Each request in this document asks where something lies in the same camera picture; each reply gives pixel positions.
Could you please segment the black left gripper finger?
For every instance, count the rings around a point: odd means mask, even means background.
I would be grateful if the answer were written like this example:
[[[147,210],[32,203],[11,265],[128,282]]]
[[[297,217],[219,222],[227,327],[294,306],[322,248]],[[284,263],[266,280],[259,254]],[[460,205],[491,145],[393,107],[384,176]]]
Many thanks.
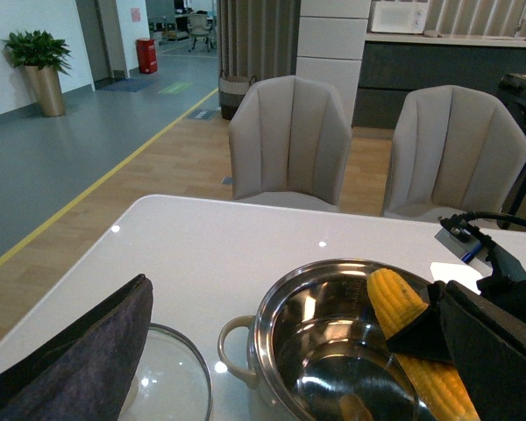
[[[116,420],[143,353],[153,285],[137,275],[0,374],[0,420]]]

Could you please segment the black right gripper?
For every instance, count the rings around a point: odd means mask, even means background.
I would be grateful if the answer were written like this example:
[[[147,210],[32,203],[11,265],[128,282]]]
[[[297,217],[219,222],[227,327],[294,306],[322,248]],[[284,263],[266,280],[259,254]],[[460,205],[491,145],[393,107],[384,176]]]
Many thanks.
[[[387,348],[454,363],[480,419],[526,420],[526,270],[473,223],[478,219],[526,227],[525,219],[503,213],[440,217],[436,239],[465,264],[489,273],[477,281],[480,295],[455,281],[427,286],[427,308],[385,333]]]

